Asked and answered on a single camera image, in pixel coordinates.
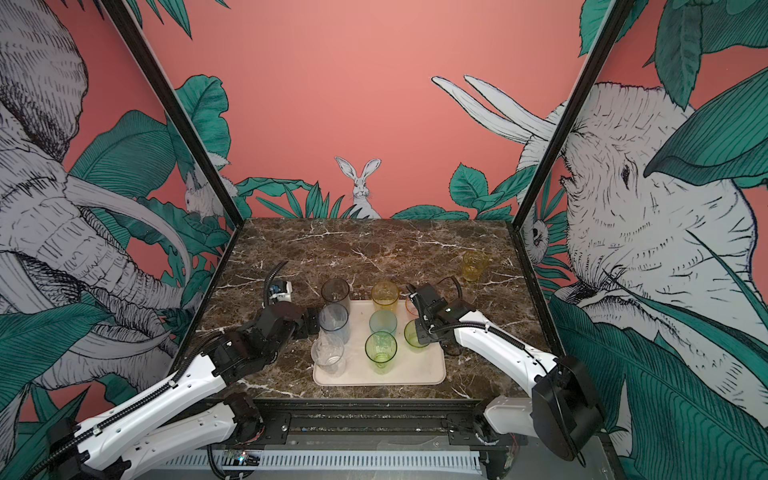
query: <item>elephant ear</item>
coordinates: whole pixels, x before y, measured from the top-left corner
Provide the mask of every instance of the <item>elephant ear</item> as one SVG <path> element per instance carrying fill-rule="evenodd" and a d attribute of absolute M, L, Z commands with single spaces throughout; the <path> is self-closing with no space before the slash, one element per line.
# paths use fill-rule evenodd
<path fill-rule="evenodd" d="M 0 103 L 32 143 L 61 162 L 88 89 L 83 59 L 45 2 L 0 2 L 0 18 Z"/>

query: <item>cable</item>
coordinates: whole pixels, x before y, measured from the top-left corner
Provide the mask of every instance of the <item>cable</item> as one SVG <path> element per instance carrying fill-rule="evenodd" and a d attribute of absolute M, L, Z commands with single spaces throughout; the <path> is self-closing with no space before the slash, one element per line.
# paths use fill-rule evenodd
<path fill-rule="evenodd" d="M 107 428 L 108 426 L 115 423 L 117 420 L 122 419 L 126 415 L 130 415 L 131 413 L 135 412 L 136 410 L 140 409 L 141 407 L 147 405 L 148 403 L 152 402 L 152 400 L 155 400 L 157 397 L 165 393 L 166 391 L 173 388 L 173 385 L 178 383 L 178 381 L 181 379 L 182 376 L 184 376 L 184 373 L 186 373 L 189 366 L 194 361 L 195 357 L 205 348 L 206 344 L 208 344 L 211 340 L 216 339 L 217 337 L 221 336 L 222 332 L 211 332 L 208 333 L 206 336 L 204 336 L 200 342 L 192 349 L 192 352 L 189 356 L 181 363 L 181 366 L 176 371 L 176 374 L 171 378 L 170 382 L 165 383 L 161 385 L 158 389 L 154 390 L 149 395 L 145 396 L 141 400 L 137 400 L 135 403 L 131 404 L 130 406 L 126 407 L 125 409 L 122 409 L 120 412 L 115 413 L 113 416 L 105 419 L 104 421 L 98 423 L 96 426 L 89 428 L 85 432 L 82 432 L 80 435 L 74 437 L 69 442 L 65 443 L 62 447 L 59 447 L 56 449 L 53 453 L 51 453 L 47 458 L 44 458 L 40 462 L 38 462 L 37 465 L 30 468 L 26 475 L 22 477 L 22 480 L 32 480 L 35 476 L 37 476 L 38 473 L 45 470 L 55 459 L 62 456 L 64 453 L 66 453 L 69 449 L 81 444 L 85 440 L 89 439 L 90 437 L 101 433 L 102 430 Z"/>
<path fill-rule="evenodd" d="M 248 471 L 248 473 L 243 473 L 242 471 L 231 474 L 226 473 L 223 470 L 220 470 L 218 465 L 216 465 L 216 462 L 214 461 L 214 445 L 210 444 L 206 447 L 206 450 L 208 451 L 208 465 L 210 466 L 210 470 L 214 473 L 216 478 L 219 480 L 230 480 L 230 478 L 246 478 L 247 476 L 250 476 L 250 474 L 253 473 L 253 470 Z"/>
<path fill-rule="evenodd" d="M 523 342 L 516 339 L 509 333 L 506 333 L 504 330 L 501 330 L 494 326 L 489 326 L 485 323 L 480 323 L 480 322 L 462 322 L 462 323 L 452 323 L 451 325 L 441 326 L 439 328 L 433 329 L 432 332 L 440 333 L 448 330 L 469 328 L 469 327 L 487 330 L 490 333 L 493 333 L 496 336 L 501 337 L 502 339 L 511 343 L 513 346 L 525 352 L 528 356 L 530 356 L 533 359 L 534 364 L 539 365 L 541 369 L 544 370 L 544 378 L 546 378 L 547 382 L 549 382 L 549 387 L 551 388 L 554 394 L 554 383 L 552 383 L 552 379 L 549 378 L 548 376 L 549 372 L 547 372 L 547 369 L 544 368 L 541 362 L 539 362 L 538 359 L 534 357 L 533 354 L 528 351 L 528 349 L 525 348 L 525 344 Z M 565 417 L 563 416 L 563 409 L 560 406 L 560 399 L 558 398 L 557 394 L 554 394 L 554 402 L 558 406 L 558 413 L 560 414 L 560 422 L 563 425 L 563 428 L 565 428 Z M 587 468 L 587 461 L 584 459 L 584 454 L 580 450 L 576 449 L 576 445 L 573 443 L 573 439 L 571 438 L 571 436 L 569 434 L 566 434 L 564 437 L 565 437 L 565 441 L 568 442 L 568 448 L 570 448 L 572 451 L 577 453 L 576 459 L 578 460 L 579 465 L 581 465 L 584 468 Z"/>
<path fill-rule="evenodd" d="M 288 260 L 283 260 L 273 266 L 272 270 L 270 270 L 264 279 L 264 308 L 270 304 L 270 286 L 272 286 L 272 280 L 275 280 L 275 276 L 284 266 L 286 266 L 286 263 L 288 263 Z"/>
<path fill-rule="evenodd" d="M 458 294 L 458 297 L 462 298 L 463 297 L 463 295 L 462 295 L 462 285 L 458 282 L 456 277 L 453 276 L 453 275 L 447 276 L 446 278 L 444 278 L 444 279 L 440 280 L 439 282 L 437 282 L 435 285 L 439 285 L 440 283 L 443 283 L 443 282 L 445 282 L 448 279 L 451 279 L 453 284 L 456 286 L 456 293 Z"/>

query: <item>yellow cup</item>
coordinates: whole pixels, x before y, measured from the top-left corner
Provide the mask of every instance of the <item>yellow cup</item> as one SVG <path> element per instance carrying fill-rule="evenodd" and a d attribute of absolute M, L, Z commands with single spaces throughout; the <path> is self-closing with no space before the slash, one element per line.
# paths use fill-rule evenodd
<path fill-rule="evenodd" d="M 397 300 L 400 298 L 400 289 L 388 280 L 376 282 L 371 289 L 371 298 L 377 310 L 397 310 Z"/>
<path fill-rule="evenodd" d="M 483 271 L 488 268 L 488 256 L 476 250 L 464 254 L 462 260 L 462 276 L 468 282 L 480 280 Z"/>

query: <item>black cable sleeve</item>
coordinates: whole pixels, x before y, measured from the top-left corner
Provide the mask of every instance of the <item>black cable sleeve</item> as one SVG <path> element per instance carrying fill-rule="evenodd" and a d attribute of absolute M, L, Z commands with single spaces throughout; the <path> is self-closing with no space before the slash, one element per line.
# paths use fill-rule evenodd
<path fill-rule="evenodd" d="M 282 270 L 284 266 L 286 266 L 286 263 L 288 263 L 288 260 L 283 260 L 282 262 L 273 266 L 272 270 L 270 270 L 264 279 L 264 308 L 267 308 L 267 306 L 270 304 L 270 285 L 272 285 L 272 280 L 275 280 L 275 276 Z"/>

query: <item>green cup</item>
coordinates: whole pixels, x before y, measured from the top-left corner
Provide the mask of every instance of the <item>green cup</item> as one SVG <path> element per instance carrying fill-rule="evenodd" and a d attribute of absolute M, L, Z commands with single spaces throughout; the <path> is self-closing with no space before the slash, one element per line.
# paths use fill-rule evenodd
<path fill-rule="evenodd" d="M 419 343 L 419 336 L 416 335 L 416 320 L 411 320 L 408 322 L 408 325 L 406 325 L 406 330 L 402 333 L 403 336 L 406 338 L 406 342 L 414 348 L 417 349 L 423 349 L 427 345 L 422 345 Z"/>
<path fill-rule="evenodd" d="M 371 319 L 368 320 L 368 326 L 371 327 L 371 332 L 387 332 L 390 335 L 395 335 L 397 330 L 397 315 L 389 310 L 379 310 L 371 315 Z"/>
<path fill-rule="evenodd" d="M 366 340 L 366 355 L 379 369 L 384 369 L 397 353 L 397 340 L 387 332 L 372 333 Z"/>

